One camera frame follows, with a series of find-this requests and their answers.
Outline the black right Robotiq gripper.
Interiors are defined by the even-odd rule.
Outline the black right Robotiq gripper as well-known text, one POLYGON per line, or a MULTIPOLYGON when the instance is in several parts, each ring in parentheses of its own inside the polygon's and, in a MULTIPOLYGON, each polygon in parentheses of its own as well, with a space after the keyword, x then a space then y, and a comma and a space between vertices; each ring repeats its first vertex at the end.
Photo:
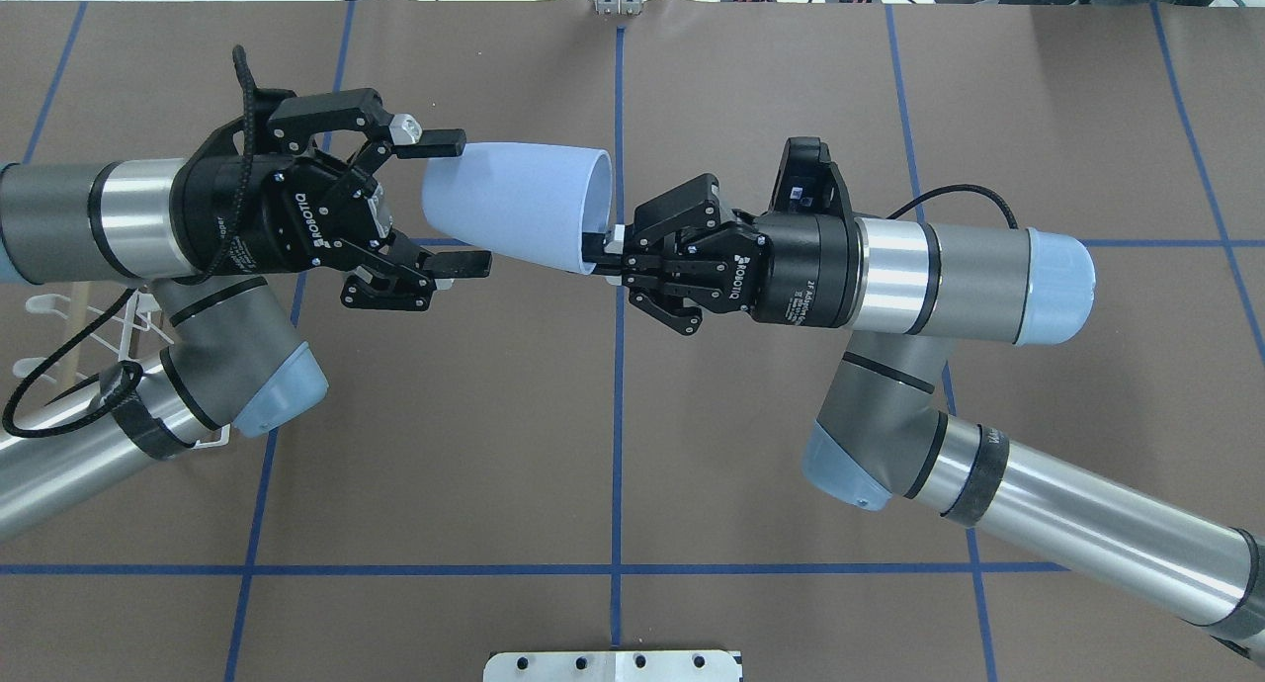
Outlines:
POLYGON ((673 332, 700 332, 708 313, 748 313, 755 321, 839 329, 858 294, 853 218, 765 213, 739 218, 719 178, 701 175, 635 209, 632 223, 583 233, 583 262, 627 288, 632 306, 673 332), (679 277, 664 259, 700 262, 679 277))

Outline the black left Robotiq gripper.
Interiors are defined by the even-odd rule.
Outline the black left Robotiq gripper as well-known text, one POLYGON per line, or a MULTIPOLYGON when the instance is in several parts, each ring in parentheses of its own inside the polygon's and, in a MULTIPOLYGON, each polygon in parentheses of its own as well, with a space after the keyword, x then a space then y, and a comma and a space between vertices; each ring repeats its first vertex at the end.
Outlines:
POLYGON ((352 163, 316 146, 299 156, 257 149, 242 185, 234 135, 210 135, 178 170, 171 196, 175 235, 195 272, 211 267, 235 225, 214 273, 333 268, 345 272, 343 306, 362 311, 423 313, 455 280, 490 276, 491 251, 433 253, 402 232, 385 237, 385 199, 374 178, 386 146, 401 159, 457 158, 466 151, 464 129, 424 129, 412 115, 386 110, 374 89, 285 97, 267 129, 292 152, 326 132, 359 132, 369 142, 352 163))

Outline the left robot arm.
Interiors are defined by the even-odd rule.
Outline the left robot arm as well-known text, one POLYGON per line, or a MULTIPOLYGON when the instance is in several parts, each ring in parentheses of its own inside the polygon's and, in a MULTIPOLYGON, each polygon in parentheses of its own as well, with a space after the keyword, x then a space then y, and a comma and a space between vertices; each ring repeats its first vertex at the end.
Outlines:
POLYGON ((226 426, 258 437, 316 406, 326 376, 271 275, 328 268, 344 306, 420 313, 443 281, 490 273, 487 251, 435 254, 398 232, 374 176, 392 158, 457 158, 464 132, 421 128, 374 89, 244 89, 242 104, 190 158, 3 168, 4 282, 124 286, 5 404, 4 542, 226 426), (19 416, 32 385, 140 294, 173 343, 19 416))

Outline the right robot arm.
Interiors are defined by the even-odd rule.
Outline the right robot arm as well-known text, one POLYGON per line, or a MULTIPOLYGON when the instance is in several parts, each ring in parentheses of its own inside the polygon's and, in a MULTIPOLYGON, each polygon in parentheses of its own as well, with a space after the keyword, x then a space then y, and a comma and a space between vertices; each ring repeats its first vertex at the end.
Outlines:
POLYGON ((1216 617, 1262 587, 1262 362, 1230 325, 1232 259, 1211 248, 1099 242, 1107 304, 1060 352, 963 347, 937 388, 950 410, 999 419, 1016 440, 992 511, 949 561, 868 561, 855 514, 844 561, 632 561, 624 466, 646 437, 616 396, 608 636, 601 655, 673 647, 705 662, 727 647, 750 679, 1243 681, 1206 628, 1023 547, 1131 554, 1130 585, 1168 601, 1193 585, 1216 617))

